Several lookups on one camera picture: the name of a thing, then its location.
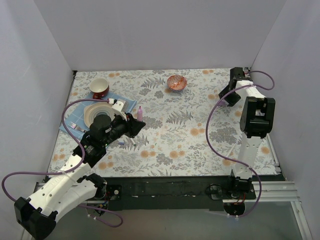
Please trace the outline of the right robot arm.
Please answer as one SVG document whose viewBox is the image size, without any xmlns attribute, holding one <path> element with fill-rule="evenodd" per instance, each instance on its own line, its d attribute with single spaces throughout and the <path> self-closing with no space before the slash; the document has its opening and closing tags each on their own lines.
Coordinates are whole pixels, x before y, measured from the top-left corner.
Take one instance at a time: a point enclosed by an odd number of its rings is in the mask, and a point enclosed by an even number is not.
<svg viewBox="0 0 320 240">
<path fill-rule="evenodd" d="M 263 139 L 273 128 L 276 101 L 260 93 L 241 67 L 230 69 L 229 83 L 218 95 L 229 107 L 244 100 L 239 121 L 241 146 L 226 186 L 227 195 L 237 199 L 251 191 L 253 173 L 250 167 L 254 166 Z"/>
</svg>

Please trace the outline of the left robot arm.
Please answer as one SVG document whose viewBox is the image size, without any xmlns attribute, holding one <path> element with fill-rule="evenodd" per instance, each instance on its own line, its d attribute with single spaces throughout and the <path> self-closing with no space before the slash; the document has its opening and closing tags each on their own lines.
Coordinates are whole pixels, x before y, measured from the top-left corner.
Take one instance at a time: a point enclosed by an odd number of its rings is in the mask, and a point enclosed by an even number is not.
<svg viewBox="0 0 320 240">
<path fill-rule="evenodd" d="M 107 193 L 106 180 L 90 173 L 107 153 L 107 146 L 126 135 L 134 138 L 146 125 L 130 113 L 94 118 L 72 155 L 47 183 L 28 198 L 19 197 L 14 203 L 17 222 L 36 240 L 44 240 L 58 221 L 83 201 L 101 200 Z"/>
</svg>

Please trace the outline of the pink highlighter pen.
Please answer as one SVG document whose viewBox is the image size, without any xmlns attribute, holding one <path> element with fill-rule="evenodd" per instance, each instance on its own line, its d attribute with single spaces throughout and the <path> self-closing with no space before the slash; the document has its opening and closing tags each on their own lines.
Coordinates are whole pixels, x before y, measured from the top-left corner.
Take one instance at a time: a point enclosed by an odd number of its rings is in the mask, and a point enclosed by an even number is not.
<svg viewBox="0 0 320 240">
<path fill-rule="evenodd" d="M 143 109 L 141 106 L 139 106 L 137 110 L 137 120 L 142 122 L 143 121 Z"/>
</svg>

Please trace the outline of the white pen with blue tip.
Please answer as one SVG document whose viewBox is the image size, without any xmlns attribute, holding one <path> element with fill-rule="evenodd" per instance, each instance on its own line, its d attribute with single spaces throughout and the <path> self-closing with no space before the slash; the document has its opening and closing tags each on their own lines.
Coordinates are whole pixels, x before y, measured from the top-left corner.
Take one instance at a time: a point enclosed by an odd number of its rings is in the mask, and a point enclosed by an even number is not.
<svg viewBox="0 0 320 240">
<path fill-rule="evenodd" d="M 233 156 L 233 151 L 234 151 L 234 148 L 235 148 L 235 145 L 233 145 L 232 147 L 231 147 L 231 149 L 229 150 L 229 152 L 228 152 L 228 154 L 227 154 L 227 157 L 232 157 Z"/>
</svg>

